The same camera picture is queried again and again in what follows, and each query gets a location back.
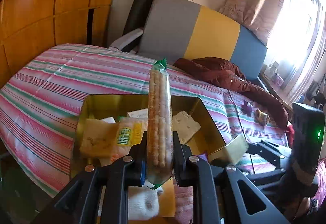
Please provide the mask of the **purple snack packet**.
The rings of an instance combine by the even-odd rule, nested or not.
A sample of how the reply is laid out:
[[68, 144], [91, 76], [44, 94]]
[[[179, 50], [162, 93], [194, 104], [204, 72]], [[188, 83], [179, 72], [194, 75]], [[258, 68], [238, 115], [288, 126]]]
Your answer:
[[243, 113], [245, 113], [247, 116], [251, 117], [252, 104], [250, 104], [248, 101], [244, 100], [243, 104], [241, 105], [241, 109], [242, 109]]
[[207, 153], [199, 154], [199, 155], [197, 155], [197, 157], [203, 159], [203, 160], [206, 161], [207, 163], [209, 162], [209, 161], [208, 161], [208, 155], [207, 155]]

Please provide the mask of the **pink striped sock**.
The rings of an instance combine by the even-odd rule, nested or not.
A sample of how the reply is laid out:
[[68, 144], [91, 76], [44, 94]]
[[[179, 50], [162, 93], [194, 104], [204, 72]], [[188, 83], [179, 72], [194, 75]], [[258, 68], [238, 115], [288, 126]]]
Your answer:
[[193, 189], [192, 187], [179, 187], [175, 190], [175, 219], [178, 223], [193, 223]]

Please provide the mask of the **gold tin box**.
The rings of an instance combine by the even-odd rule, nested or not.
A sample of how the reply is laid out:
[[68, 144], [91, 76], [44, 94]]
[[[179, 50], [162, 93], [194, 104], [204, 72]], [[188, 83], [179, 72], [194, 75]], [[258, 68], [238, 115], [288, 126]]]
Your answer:
[[[114, 163], [86, 170], [86, 156], [80, 152], [88, 118], [99, 120], [132, 110], [148, 101], [146, 95], [89, 95], [85, 98], [78, 119], [73, 157], [71, 182], [67, 187], [72, 196], [74, 209], [65, 223], [127, 223], [128, 187], [141, 187], [147, 176], [147, 131], [141, 126], [123, 127], [132, 146], [127, 155]], [[177, 132], [173, 134], [173, 168], [176, 181], [181, 187], [193, 188], [194, 223], [220, 223], [217, 198], [217, 179], [226, 174], [226, 167], [210, 165], [189, 146], [181, 144]]]

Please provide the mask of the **white cosmetic carton box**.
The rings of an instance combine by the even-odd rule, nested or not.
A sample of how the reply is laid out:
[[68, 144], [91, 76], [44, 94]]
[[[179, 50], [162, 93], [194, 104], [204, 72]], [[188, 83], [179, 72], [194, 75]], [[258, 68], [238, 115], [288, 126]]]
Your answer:
[[127, 117], [137, 118], [137, 119], [147, 119], [148, 109], [135, 110], [127, 113]]

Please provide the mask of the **wooden window shelf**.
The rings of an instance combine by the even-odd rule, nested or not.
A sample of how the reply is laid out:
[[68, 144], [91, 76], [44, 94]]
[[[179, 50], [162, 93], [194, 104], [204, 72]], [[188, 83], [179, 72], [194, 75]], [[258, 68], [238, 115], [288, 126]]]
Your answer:
[[277, 87], [276, 84], [274, 84], [270, 79], [266, 79], [263, 73], [259, 74], [259, 79], [266, 86], [269, 93], [279, 99], [288, 112], [293, 113], [292, 106], [287, 102], [285, 93], [279, 87]]

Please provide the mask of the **purple box on shelf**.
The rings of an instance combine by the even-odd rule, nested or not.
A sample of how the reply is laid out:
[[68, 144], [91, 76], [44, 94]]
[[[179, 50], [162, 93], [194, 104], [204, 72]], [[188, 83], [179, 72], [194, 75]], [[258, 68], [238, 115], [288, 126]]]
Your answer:
[[279, 74], [277, 74], [274, 79], [273, 79], [273, 83], [280, 88], [281, 85], [283, 84], [284, 80], [281, 78], [281, 76]]

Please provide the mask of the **maroon down jacket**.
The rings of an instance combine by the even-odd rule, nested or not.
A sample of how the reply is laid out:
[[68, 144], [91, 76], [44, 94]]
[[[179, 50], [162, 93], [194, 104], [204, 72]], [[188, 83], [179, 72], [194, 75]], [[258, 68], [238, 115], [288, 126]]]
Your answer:
[[193, 60], [179, 58], [174, 63], [174, 67], [183, 70], [197, 80], [246, 96], [265, 107], [279, 128], [283, 130], [287, 128], [288, 113], [281, 101], [247, 80], [240, 69], [228, 60], [216, 57]]

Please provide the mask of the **striped pink green bedspread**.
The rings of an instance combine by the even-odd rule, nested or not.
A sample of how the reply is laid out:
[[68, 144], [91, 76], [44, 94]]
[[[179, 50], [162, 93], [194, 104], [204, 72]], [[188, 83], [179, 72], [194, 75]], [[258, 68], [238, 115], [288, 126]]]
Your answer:
[[[34, 58], [1, 88], [1, 140], [23, 172], [49, 196], [70, 180], [78, 117], [89, 94], [147, 94], [150, 58], [63, 44]], [[261, 126], [241, 111], [244, 96], [168, 66], [172, 95], [202, 100], [222, 137], [287, 145], [274, 121]]]

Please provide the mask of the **grey yellow blue sofa chair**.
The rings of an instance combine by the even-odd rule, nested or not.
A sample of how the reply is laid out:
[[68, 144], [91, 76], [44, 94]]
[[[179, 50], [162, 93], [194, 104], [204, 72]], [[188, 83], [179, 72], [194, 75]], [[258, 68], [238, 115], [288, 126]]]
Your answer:
[[126, 51], [137, 42], [138, 55], [174, 64], [179, 58], [217, 57], [239, 67], [248, 80], [258, 78], [267, 48], [243, 25], [187, 0], [154, 0], [145, 26], [115, 40]]

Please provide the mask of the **black rolled mat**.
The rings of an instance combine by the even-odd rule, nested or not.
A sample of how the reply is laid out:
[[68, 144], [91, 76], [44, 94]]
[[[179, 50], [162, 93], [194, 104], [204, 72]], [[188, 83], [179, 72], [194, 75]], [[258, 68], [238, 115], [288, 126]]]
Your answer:
[[134, 0], [123, 30], [123, 35], [145, 26], [153, 0]]

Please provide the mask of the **orange wooden wardrobe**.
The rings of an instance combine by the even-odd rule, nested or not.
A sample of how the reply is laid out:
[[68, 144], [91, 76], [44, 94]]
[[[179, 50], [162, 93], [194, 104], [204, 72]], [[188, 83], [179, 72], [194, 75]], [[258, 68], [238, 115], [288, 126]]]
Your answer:
[[113, 0], [1, 0], [1, 84], [43, 51], [107, 44]]

